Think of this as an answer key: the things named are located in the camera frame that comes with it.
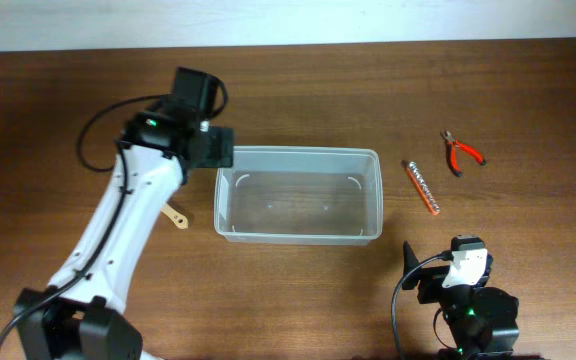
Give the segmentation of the clear plastic container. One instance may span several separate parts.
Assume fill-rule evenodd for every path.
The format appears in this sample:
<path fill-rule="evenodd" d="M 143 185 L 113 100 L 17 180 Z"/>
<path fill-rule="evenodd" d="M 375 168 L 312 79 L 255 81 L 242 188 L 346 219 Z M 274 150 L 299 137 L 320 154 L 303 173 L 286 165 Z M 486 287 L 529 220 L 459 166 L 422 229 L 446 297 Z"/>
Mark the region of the clear plastic container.
<path fill-rule="evenodd" d="M 371 149 L 237 146 L 216 176 L 214 227 L 230 242 L 364 246 L 383 224 Z"/>

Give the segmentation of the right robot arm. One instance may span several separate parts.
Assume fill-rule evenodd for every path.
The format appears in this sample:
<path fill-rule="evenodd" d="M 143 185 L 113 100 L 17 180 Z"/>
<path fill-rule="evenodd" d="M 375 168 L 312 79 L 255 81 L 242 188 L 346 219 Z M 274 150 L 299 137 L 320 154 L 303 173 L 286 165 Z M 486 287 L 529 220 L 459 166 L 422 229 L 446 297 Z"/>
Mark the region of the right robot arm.
<path fill-rule="evenodd" d="M 454 344 L 444 344 L 439 359 L 510 359 L 519 337 L 519 300 L 489 287 L 493 257 L 477 236 L 456 236 L 448 250 L 419 260 L 402 246 L 404 270 L 394 296 L 418 291 L 421 304 L 438 304 L 435 319 L 448 325 Z"/>

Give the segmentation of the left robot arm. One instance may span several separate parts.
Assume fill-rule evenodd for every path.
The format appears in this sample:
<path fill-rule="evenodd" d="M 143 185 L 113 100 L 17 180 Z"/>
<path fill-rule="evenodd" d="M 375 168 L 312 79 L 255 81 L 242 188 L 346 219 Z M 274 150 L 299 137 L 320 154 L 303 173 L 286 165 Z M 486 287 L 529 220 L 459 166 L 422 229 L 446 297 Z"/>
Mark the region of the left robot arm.
<path fill-rule="evenodd" d="M 230 128 L 210 122 L 212 95 L 165 95 L 129 120 L 110 182 L 79 242 L 43 291 L 24 289 L 0 333 L 17 331 L 28 359 L 148 359 L 124 316 L 136 266 L 161 210 L 196 168 L 233 163 Z"/>

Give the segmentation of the orange scraper wooden handle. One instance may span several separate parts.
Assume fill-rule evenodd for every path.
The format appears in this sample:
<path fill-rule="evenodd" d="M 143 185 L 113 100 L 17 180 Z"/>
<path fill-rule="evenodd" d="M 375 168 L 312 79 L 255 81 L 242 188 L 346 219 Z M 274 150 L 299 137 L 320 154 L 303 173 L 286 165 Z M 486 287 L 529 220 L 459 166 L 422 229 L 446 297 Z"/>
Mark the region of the orange scraper wooden handle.
<path fill-rule="evenodd" d="M 175 210 L 172 206 L 168 203 L 165 203 L 161 209 L 161 212 L 168 217 L 171 222 L 181 230 L 185 230 L 189 228 L 189 220 L 188 218 L 183 215 L 182 213 Z"/>

